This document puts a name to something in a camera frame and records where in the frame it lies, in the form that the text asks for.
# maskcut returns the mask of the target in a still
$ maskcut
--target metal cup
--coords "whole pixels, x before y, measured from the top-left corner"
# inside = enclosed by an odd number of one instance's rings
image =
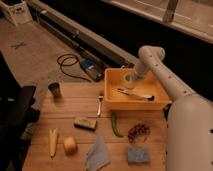
[[[58,82],[49,84],[48,89],[50,90],[55,99],[61,98],[62,95],[60,90],[60,84]]]

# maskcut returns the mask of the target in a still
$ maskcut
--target green pepper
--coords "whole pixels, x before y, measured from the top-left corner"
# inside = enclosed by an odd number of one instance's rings
[[[117,117],[114,113],[112,113],[112,118],[111,118],[111,122],[112,122],[112,130],[114,132],[114,134],[117,136],[117,137],[124,137],[121,133],[119,133],[119,131],[117,130],[117,126],[116,126],[116,120],[117,120]]]

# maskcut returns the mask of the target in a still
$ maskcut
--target floor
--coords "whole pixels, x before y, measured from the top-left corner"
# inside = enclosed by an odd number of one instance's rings
[[[22,86],[37,86],[34,105],[37,109],[41,108],[51,82],[82,81],[64,75],[57,64],[60,55],[78,54],[34,21],[15,27],[6,19],[0,18],[0,50]],[[78,64],[67,67],[65,71],[88,78]]]

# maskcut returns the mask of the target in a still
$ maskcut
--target black chair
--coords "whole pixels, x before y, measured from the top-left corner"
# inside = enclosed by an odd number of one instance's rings
[[[35,102],[35,86],[21,87],[12,75],[0,52],[0,170],[7,169],[12,161],[15,170],[21,170],[18,152],[21,136],[28,123],[38,120],[40,111],[31,105]]]

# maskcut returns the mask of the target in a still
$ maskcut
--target table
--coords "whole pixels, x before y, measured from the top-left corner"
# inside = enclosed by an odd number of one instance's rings
[[[101,170],[165,171],[166,121],[162,111],[114,111],[117,115],[117,128],[125,135],[119,138],[112,131],[111,111],[103,101],[96,131],[87,131],[75,128],[74,119],[79,116],[96,117],[98,95],[103,91],[103,83],[60,83],[60,86],[62,99],[54,101],[49,91],[46,94],[24,162],[24,171],[85,170],[85,155],[93,146],[99,131],[103,134],[111,158],[111,163]],[[139,122],[149,125],[151,133],[145,142],[144,137],[139,136],[135,144],[131,145],[127,138],[128,130]],[[54,128],[59,130],[59,139],[56,156],[51,159],[48,137],[49,130]],[[71,156],[66,156],[63,149],[63,140],[68,136],[74,137],[78,144],[77,153]],[[147,148],[150,162],[128,164],[127,148],[131,146]]]

